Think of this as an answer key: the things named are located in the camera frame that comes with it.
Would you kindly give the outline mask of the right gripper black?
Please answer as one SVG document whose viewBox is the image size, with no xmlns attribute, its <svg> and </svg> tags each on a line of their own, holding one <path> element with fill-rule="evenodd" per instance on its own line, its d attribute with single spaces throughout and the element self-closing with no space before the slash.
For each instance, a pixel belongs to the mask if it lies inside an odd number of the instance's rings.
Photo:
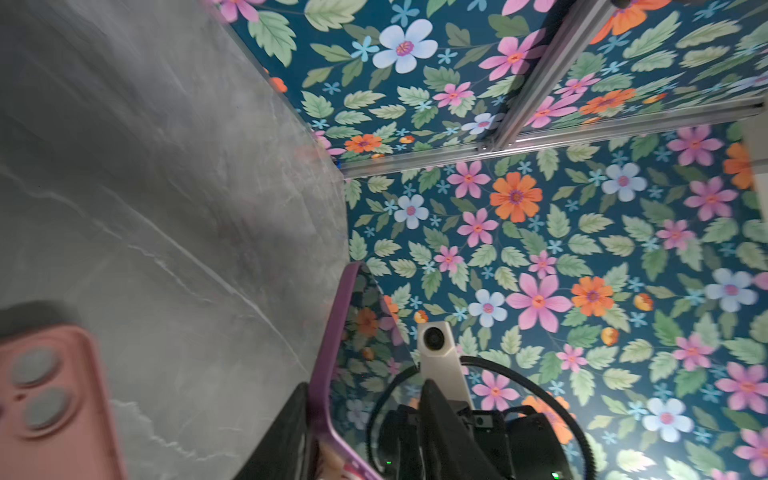
<svg viewBox="0 0 768 480">
<path fill-rule="evenodd" d="M 546 415 L 529 406 L 455 410 L 502 479 L 572 479 L 566 455 Z M 401 405 L 384 415 L 374 462 L 385 479 L 426 479 L 419 439 L 419 410 Z"/>
</svg>

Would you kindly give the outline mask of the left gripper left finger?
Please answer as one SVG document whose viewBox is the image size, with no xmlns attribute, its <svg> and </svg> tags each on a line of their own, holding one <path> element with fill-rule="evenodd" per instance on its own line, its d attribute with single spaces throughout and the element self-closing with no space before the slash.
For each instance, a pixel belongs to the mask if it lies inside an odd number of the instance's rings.
<svg viewBox="0 0 768 480">
<path fill-rule="evenodd" d="M 299 383 L 234 480 L 309 478 L 312 436 L 306 382 Z"/>
</svg>

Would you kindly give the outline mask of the pink phone case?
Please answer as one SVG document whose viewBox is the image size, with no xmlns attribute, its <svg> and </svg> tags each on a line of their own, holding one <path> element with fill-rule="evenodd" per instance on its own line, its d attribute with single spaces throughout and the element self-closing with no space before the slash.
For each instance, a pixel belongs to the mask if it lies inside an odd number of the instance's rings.
<svg viewBox="0 0 768 480">
<path fill-rule="evenodd" d="M 1 344 L 1 476 L 124 479 L 98 351 L 59 325 Z"/>
</svg>

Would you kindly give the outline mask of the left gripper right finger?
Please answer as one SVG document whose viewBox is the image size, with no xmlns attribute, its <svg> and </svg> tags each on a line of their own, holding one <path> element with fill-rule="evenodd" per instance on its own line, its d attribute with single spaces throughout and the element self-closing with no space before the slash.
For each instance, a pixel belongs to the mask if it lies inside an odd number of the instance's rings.
<svg viewBox="0 0 768 480">
<path fill-rule="evenodd" d="M 431 379 L 422 388 L 419 439 L 426 479 L 502 479 Z"/>
</svg>

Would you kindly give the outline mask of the black phone pink edge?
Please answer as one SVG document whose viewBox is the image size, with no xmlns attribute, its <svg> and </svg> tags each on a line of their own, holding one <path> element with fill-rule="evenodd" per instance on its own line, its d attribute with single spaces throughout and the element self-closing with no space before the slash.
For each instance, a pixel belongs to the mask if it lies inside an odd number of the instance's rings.
<svg viewBox="0 0 768 480">
<path fill-rule="evenodd" d="M 416 407 L 421 379 L 399 308 L 363 262 L 343 270 L 309 383 L 318 452 L 314 479 L 381 479 L 378 432 L 400 406 Z"/>
</svg>

